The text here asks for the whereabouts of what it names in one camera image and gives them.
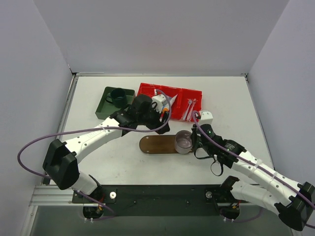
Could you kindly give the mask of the oval wooden tray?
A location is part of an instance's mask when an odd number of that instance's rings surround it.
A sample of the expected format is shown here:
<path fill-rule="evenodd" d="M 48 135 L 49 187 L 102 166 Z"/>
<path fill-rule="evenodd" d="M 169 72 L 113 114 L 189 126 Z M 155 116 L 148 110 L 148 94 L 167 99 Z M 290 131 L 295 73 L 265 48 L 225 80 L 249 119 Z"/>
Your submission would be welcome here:
<path fill-rule="evenodd" d="M 139 142 L 146 154 L 179 154 L 174 147 L 175 135 L 147 135 Z"/>

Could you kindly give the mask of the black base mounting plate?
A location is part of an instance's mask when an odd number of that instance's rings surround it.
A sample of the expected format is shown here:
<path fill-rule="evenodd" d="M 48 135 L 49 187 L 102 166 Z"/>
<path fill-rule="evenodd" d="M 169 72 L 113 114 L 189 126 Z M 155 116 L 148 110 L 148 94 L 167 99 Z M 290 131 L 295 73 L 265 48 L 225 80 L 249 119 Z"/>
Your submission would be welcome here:
<path fill-rule="evenodd" d="M 105 185 L 105 216 L 215 216 L 238 202 L 219 184 Z"/>

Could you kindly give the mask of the red compartment tray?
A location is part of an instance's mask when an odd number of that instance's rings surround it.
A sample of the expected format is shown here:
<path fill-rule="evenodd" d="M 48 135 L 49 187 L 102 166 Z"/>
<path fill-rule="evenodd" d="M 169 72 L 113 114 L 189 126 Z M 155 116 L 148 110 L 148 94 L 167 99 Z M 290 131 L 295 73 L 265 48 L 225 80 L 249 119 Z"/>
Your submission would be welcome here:
<path fill-rule="evenodd" d="M 188 100 L 192 101 L 196 99 L 196 104 L 193 110 L 201 111 L 202 104 L 202 91 L 187 89 L 187 88 L 177 88 L 177 87 L 169 87 L 162 85 L 155 85 L 156 89 L 163 91 L 166 95 L 173 97 L 176 94 L 178 95 L 176 101 L 172 105 L 172 120 L 181 120 L 183 113 L 185 112 L 185 108 L 188 105 Z"/>

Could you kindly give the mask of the white toothbrush right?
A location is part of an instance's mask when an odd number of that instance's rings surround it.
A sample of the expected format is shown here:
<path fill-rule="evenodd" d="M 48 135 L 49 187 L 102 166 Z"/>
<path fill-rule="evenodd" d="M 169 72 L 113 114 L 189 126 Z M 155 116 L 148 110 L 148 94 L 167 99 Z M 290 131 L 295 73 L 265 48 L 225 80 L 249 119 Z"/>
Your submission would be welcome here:
<path fill-rule="evenodd" d="M 187 115 L 186 121 L 190 121 L 191 120 L 191 116 L 192 116 L 192 112 L 193 112 L 195 104 L 196 104 L 196 99 L 194 99 L 193 102 L 192 102 L 192 105 L 190 107 L 190 110 L 189 110 L 189 113 Z"/>

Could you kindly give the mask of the clear acrylic toothbrush holder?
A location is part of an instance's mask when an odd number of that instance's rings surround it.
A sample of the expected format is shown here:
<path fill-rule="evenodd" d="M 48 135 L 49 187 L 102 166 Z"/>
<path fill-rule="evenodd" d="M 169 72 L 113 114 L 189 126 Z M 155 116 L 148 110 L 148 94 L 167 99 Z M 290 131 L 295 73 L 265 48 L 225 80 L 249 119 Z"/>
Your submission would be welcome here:
<path fill-rule="evenodd" d="M 144 94 L 153 97 L 156 94 L 156 86 L 153 84 L 141 83 L 137 95 Z"/>

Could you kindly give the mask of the dark green mug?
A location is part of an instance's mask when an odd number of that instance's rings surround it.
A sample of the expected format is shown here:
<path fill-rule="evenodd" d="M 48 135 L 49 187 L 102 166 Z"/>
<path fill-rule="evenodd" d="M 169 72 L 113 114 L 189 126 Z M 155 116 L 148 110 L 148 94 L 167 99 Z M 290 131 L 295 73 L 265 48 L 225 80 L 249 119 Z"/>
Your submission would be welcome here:
<path fill-rule="evenodd" d="M 116 108 L 123 108 L 127 105 L 126 92 L 122 88 L 115 88 L 107 94 L 105 101 L 113 104 Z"/>

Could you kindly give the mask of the green plastic bin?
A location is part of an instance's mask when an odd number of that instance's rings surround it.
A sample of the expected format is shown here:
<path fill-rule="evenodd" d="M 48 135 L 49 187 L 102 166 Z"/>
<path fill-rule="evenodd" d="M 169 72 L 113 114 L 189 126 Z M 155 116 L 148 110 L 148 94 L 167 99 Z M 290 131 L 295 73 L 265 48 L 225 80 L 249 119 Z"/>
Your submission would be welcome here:
<path fill-rule="evenodd" d="M 114 91 L 115 87 L 106 87 L 103 91 L 97 109 L 95 111 L 95 115 L 98 119 L 105 120 L 115 111 L 118 111 L 121 108 L 115 106 L 115 104 L 119 104 L 119 101 L 115 101 L 111 98 L 111 92 Z M 125 91 L 125 101 L 127 104 L 131 104 L 135 98 L 135 90 L 126 89 Z"/>

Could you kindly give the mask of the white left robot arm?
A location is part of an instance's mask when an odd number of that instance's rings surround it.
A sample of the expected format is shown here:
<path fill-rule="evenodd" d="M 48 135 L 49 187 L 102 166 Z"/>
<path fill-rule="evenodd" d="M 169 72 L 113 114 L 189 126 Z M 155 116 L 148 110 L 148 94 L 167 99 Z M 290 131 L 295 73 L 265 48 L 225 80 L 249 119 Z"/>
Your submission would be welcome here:
<path fill-rule="evenodd" d="M 164 134 L 170 130 L 168 121 L 170 112 L 168 96 L 159 94 L 154 97 L 141 94 L 134 98 L 132 104 L 115 111 L 95 130 L 85 131 L 83 135 L 66 140 L 54 140 L 48 148 L 43 162 L 43 169 L 57 184 L 59 189 L 72 188 L 83 193 L 89 202 L 96 202 L 103 194 L 102 186 L 91 175 L 79 171 L 79 163 L 90 153 L 120 138 L 130 131 L 137 131 L 143 125 L 148 131 Z"/>

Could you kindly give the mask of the lilac mug black handle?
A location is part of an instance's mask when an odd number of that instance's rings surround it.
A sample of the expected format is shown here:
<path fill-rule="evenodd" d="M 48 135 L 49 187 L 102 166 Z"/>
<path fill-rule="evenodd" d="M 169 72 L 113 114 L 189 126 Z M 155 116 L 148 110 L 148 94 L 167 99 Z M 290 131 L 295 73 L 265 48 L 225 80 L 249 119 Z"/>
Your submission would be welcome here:
<path fill-rule="evenodd" d="M 192 133 L 181 130 L 175 135 L 174 147 L 179 154 L 188 154 L 192 149 Z"/>

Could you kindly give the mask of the blue white toothpaste tube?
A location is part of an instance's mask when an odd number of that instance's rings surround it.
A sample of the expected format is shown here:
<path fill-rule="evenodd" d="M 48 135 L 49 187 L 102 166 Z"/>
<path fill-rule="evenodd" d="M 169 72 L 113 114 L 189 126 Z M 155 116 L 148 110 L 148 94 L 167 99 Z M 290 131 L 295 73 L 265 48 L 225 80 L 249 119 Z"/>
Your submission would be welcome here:
<path fill-rule="evenodd" d="M 169 112 L 169 108 L 172 107 L 172 105 L 174 104 L 174 102 L 176 101 L 177 98 L 177 94 L 173 97 L 169 97 L 169 101 L 170 101 L 170 105 L 168 104 L 168 102 L 162 107 L 162 114 L 164 114 L 165 112 Z"/>

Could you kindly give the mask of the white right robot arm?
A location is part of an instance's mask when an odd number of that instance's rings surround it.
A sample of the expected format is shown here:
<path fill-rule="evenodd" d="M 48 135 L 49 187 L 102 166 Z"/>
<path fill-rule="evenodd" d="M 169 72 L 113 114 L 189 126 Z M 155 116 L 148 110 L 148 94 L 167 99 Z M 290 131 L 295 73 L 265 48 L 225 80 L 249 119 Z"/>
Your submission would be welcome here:
<path fill-rule="evenodd" d="M 291 180 L 265 165 L 242 145 L 216 135 L 211 125 L 192 127 L 192 149 L 203 149 L 223 171 L 225 167 L 248 177 L 251 185 L 237 177 L 228 177 L 221 185 L 233 198 L 263 207 L 288 227 L 302 231 L 315 209 L 315 187 L 309 182 Z"/>

